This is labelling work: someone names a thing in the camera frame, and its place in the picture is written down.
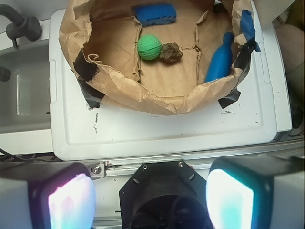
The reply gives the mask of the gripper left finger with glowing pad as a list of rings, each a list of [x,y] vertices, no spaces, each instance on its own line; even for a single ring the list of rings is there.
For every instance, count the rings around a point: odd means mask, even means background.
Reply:
[[[95,185],[79,162],[0,165],[2,229],[90,229]]]

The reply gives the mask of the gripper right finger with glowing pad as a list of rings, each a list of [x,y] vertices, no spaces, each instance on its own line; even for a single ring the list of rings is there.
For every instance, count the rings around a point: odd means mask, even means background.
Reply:
[[[217,229],[303,229],[305,160],[218,158],[208,174],[206,202]]]

